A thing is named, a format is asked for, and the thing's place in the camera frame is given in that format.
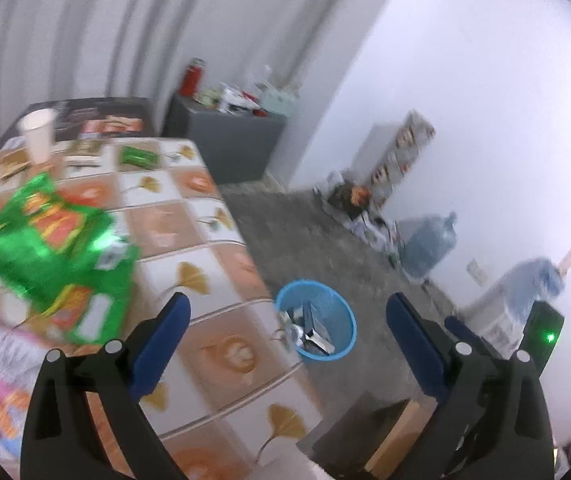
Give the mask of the green snack bag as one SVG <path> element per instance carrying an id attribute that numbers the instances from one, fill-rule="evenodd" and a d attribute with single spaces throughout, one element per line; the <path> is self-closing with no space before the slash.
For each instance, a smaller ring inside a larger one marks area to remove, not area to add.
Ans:
<path id="1" fill-rule="evenodd" d="M 0 209 L 0 282 L 72 344 L 119 336 L 136 257 L 109 212 L 71 202 L 47 174 Z"/>

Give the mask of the white paper cup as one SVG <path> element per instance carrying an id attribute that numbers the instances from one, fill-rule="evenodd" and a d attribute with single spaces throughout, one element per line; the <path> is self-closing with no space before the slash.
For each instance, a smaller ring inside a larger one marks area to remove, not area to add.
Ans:
<path id="1" fill-rule="evenodd" d="M 18 121 L 17 130 L 24 138 L 25 150 L 33 165 L 45 164 L 50 159 L 57 117 L 58 112 L 53 108 L 42 108 Z"/>

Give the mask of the light blue medicine box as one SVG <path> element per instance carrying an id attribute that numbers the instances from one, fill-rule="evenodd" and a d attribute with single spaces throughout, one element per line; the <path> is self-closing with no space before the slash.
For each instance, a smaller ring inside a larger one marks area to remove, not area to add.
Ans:
<path id="1" fill-rule="evenodd" d="M 304 344 L 310 351 L 316 351 L 322 356 L 329 356 L 335 351 L 334 344 L 325 326 L 317 319 L 315 308 L 310 302 L 302 305 Z"/>

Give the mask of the water dispenser with jug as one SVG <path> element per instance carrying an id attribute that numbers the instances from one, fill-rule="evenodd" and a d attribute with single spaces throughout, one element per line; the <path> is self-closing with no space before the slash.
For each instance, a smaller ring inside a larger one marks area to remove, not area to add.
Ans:
<path id="1" fill-rule="evenodd" d="M 458 316 L 475 335 L 509 359 L 523 339 L 535 302 L 555 301 L 565 289 L 570 268 L 571 249 L 559 263 L 548 258 L 520 262 Z"/>

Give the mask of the large blue water jug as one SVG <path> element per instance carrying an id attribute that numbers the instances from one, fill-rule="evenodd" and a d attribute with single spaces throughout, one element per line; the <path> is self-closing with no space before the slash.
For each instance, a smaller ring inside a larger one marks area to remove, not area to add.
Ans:
<path id="1" fill-rule="evenodd" d="M 401 269 L 409 280 L 423 282 L 457 244 L 458 216 L 425 216 L 398 223 Z"/>

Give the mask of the blue plastic waste basket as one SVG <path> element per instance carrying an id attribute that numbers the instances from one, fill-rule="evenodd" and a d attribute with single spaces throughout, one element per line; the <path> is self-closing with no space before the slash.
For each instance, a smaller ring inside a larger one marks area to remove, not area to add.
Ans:
<path id="1" fill-rule="evenodd" d="M 347 301 L 317 281 L 297 280 L 276 295 L 287 343 L 305 360 L 333 362 L 355 347 L 358 328 Z"/>

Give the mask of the patterned tall box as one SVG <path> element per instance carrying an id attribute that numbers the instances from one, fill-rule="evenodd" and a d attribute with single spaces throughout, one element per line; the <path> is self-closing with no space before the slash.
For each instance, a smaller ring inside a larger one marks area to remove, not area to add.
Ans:
<path id="1" fill-rule="evenodd" d="M 427 118 L 410 110 L 368 178 L 371 209 L 385 204 L 435 136 L 435 128 Z"/>

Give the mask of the grey cabinet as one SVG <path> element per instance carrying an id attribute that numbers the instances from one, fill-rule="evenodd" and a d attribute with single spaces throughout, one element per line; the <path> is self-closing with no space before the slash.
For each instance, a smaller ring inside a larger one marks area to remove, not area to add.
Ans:
<path id="1" fill-rule="evenodd" d="M 286 125 L 283 116 L 232 115 L 174 94 L 160 135 L 194 142 L 214 181 L 235 184 L 264 177 Z"/>

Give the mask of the mint green calendar box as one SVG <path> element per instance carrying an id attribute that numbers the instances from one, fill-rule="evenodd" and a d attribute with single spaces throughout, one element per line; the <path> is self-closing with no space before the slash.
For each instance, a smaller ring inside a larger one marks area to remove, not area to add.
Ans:
<path id="1" fill-rule="evenodd" d="M 260 107 L 271 115 L 291 117 L 296 110 L 299 95 L 287 89 L 267 86 L 259 98 Z"/>

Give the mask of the red thermos bottle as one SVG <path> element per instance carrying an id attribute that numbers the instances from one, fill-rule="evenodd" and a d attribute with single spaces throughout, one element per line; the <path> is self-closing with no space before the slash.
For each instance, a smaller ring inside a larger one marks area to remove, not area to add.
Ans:
<path id="1" fill-rule="evenodd" d="M 180 96 L 185 96 L 186 98 L 192 98 L 192 96 L 194 96 L 204 74 L 204 70 L 205 62 L 200 58 L 192 58 L 183 74 L 181 86 L 178 90 Z"/>

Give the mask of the grey curtain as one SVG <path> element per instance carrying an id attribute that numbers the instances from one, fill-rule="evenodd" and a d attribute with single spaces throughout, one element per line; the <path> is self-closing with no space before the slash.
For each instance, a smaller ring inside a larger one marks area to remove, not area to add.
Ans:
<path id="1" fill-rule="evenodd" d="M 337 0 L 0 0 L 0 137 L 31 104 L 147 99 L 160 122 L 183 71 L 297 84 Z"/>

